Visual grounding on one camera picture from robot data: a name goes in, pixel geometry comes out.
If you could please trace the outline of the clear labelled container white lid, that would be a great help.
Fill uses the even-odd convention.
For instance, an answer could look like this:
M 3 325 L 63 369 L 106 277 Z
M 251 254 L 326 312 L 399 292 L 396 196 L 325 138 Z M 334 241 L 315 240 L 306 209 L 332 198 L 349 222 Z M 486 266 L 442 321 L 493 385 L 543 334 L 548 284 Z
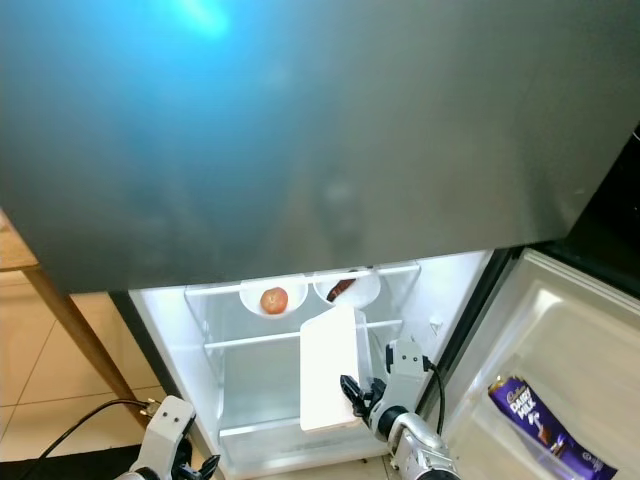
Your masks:
M 335 306 L 300 328 L 300 429 L 317 435 L 357 428 L 362 420 L 340 380 L 360 378 L 364 314 Z

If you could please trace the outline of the stainless fridge compartment door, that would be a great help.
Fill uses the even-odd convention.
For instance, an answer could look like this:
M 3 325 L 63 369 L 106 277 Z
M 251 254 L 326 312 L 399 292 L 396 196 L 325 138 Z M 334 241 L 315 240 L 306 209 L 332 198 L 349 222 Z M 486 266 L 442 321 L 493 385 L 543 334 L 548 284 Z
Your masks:
M 463 480 L 563 480 L 568 471 L 495 407 L 517 376 L 607 465 L 640 480 L 640 300 L 526 251 L 486 301 L 445 384 L 445 442 Z

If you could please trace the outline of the clear fridge shelf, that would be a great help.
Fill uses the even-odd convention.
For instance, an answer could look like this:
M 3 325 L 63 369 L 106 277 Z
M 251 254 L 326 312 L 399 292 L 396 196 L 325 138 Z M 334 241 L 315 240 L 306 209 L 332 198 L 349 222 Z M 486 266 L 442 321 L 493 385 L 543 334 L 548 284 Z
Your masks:
M 381 321 L 381 323 L 365 323 L 360 328 L 372 329 L 380 328 L 380 326 L 398 326 L 402 325 L 402 321 Z M 275 340 L 294 339 L 300 337 L 301 332 L 288 332 L 274 335 L 259 335 L 259 337 L 251 337 L 237 340 L 221 340 L 221 342 L 206 343 L 204 348 L 206 352 L 214 351 L 214 349 L 224 349 L 239 346 L 251 346 L 251 344 L 275 342 Z

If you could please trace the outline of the stainless fridge freezer door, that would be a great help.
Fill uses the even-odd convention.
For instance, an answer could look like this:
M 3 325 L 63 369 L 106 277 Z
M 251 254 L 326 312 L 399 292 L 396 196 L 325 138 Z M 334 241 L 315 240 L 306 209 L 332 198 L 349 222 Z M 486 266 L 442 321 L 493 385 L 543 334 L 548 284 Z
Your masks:
M 1 0 L 1 207 L 72 293 L 567 236 L 640 0 Z

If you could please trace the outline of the white plate under brown snack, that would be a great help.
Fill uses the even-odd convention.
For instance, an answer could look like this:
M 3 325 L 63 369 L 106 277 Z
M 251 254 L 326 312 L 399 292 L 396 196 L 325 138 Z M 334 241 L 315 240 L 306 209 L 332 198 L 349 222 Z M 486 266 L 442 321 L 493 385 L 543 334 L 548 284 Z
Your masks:
M 334 303 L 325 300 L 325 293 L 333 287 L 339 279 L 357 276 L 358 280 Z M 312 276 L 312 289 L 321 301 L 330 306 L 349 306 L 352 308 L 365 308 L 378 298 L 381 293 L 381 279 L 375 270 L 361 268 L 338 271 L 324 271 Z

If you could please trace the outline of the brown snack piece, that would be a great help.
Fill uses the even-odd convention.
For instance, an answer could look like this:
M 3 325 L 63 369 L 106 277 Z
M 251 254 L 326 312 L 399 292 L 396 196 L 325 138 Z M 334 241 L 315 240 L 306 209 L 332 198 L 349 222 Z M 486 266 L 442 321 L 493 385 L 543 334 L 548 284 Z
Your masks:
M 348 289 L 357 282 L 357 280 L 357 276 L 352 276 L 352 278 L 339 279 L 338 282 L 329 289 L 329 292 L 325 293 L 325 300 L 330 303 L 334 303 L 335 301 L 337 301 L 337 298 L 346 293 Z

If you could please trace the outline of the red apple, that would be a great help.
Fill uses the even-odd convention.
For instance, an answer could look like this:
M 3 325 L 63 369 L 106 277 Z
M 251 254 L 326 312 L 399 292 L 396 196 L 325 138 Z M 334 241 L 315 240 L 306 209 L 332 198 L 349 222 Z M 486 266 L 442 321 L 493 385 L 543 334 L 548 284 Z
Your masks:
M 284 288 L 273 287 L 262 292 L 259 306 L 269 316 L 283 315 L 291 305 L 291 297 Z

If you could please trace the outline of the black floor mat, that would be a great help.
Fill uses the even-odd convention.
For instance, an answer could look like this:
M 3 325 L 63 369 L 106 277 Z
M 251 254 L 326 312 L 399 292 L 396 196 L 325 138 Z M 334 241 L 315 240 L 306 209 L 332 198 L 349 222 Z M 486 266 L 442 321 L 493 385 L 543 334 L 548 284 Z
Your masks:
M 0 463 L 0 480 L 114 480 L 137 461 L 140 445 L 104 449 L 45 460 Z

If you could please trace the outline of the white plate under apple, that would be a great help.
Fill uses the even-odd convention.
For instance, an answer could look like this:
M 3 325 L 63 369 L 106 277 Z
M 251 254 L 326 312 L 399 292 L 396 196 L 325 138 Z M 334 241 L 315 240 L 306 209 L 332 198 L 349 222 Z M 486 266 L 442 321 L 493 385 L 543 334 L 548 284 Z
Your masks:
M 308 298 L 308 280 L 306 275 L 273 276 L 273 278 L 246 280 L 239 284 L 239 300 L 253 315 L 264 319 L 279 319 L 293 314 Z M 269 311 L 262 306 L 262 296 L 271 291 L 280 289 L 287 297 L 287 302 L 278 311 Z

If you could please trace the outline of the purple chocolate bar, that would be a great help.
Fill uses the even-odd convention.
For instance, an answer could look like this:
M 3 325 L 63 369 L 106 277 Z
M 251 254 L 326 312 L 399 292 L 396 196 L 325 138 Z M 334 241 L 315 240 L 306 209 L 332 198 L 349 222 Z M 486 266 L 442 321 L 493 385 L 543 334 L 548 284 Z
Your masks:
M 617 468 L 577 442 L 547 402 L 520 376 L 499 376 L 486 389 L 490 401 L 529 440 L 535 460 L 561 480 L 612 480 Z

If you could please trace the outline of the wooden table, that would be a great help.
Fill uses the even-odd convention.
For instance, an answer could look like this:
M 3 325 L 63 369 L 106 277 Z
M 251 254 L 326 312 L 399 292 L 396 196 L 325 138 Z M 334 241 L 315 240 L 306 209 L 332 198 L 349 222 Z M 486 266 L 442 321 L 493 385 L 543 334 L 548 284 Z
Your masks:
M 0 250 L 4 407 L 154 392 L 159 381 L 108 294 L 56 292 L 6 219 Z

